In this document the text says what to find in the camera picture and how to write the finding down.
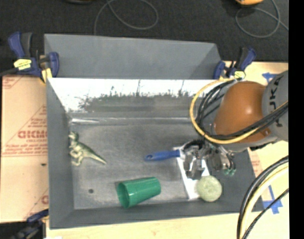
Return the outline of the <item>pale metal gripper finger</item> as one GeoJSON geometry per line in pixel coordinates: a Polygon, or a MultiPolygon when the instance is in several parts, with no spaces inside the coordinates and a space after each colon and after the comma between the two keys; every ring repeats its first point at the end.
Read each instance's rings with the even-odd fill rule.
{"type": "Polygon", "coordinates": [[[202,159],[197,159],[196,160],[196,170],[195,170],[195,180],[199,180],[202,176],[202,173],[204,171],[204,167],[202,165],[203,160],[202,159]]]}
{"type": "Polygon", "coordinates": [[[194,158],[186,158],[184,161],[185,174],[189,179],[193,179],[194,177],[194,172],[192,171],[193,164],[194,164],[194,158]]]}

